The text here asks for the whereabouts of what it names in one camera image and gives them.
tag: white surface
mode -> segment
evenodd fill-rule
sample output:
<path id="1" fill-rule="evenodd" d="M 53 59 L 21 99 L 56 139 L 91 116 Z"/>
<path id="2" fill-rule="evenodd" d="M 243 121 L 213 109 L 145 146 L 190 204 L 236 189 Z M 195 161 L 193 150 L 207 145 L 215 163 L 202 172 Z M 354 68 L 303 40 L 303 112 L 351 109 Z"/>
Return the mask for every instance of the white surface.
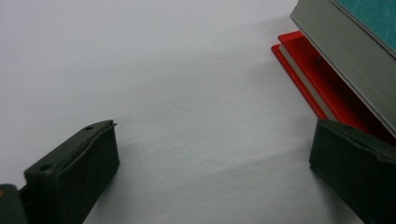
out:
<path id="1" fill-rule="evenodd" d="M 315 177 L 316 117 L 270 51 L 296 0 L 0 3 L 0 181 L 114 119 L 85 223 L 360 223 Z"/>

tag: gray book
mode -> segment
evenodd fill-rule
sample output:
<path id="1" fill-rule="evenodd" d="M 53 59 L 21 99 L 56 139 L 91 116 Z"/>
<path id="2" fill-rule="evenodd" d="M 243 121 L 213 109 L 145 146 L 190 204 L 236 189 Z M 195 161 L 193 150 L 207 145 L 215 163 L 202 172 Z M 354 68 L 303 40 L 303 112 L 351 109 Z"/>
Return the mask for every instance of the gray book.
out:
<path id="1" fill-rule="evenodd" d="M 396 136 L 396 2 L 300 0 L 290 16 Z"/>

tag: red plastic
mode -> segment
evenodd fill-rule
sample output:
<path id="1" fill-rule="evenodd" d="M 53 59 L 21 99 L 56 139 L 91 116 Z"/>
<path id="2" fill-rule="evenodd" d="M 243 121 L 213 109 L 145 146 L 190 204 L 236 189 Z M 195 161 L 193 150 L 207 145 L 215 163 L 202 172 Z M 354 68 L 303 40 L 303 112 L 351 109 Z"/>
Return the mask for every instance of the red plastic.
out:
<path id="1" fill-rule="evenodd" d="M 278 39 L 338 121 L 359 128 L 396 146 L 396 139 L 393 135 L 348 87 L 344 80 L 325 60 L 318 62 L 320 54 L 301 32 L 280 35 Z M 272 46 L 273 53 L 316 115 L 321 119 L 326 119 L 323 110 L 304 83 L 298 78 L 291 65 L 280 52 L 279 47 L 280 45 Z"/>

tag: hole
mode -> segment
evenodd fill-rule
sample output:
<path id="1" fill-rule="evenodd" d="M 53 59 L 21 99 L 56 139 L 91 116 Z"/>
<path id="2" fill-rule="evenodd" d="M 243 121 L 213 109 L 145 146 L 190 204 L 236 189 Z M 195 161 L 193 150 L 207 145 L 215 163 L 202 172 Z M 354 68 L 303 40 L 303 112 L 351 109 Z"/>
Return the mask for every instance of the hole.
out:
<path id="1" fill-rule="evenodd" d="M 48 171 L 50 168 L 52 168 L 52 165 L 46 164 L 40 167 L 40 171 Z"/>

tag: teal book cover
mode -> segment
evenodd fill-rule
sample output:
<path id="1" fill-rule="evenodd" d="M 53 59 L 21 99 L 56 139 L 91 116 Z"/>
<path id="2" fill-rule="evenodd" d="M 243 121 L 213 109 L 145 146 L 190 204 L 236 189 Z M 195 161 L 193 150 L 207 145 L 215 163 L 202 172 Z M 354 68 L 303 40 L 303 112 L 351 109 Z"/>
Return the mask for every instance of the teal book cover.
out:
<path id="1" fill-rule="evenodd" d="M 396 0 L 332 0 L 396 57 Z"/>

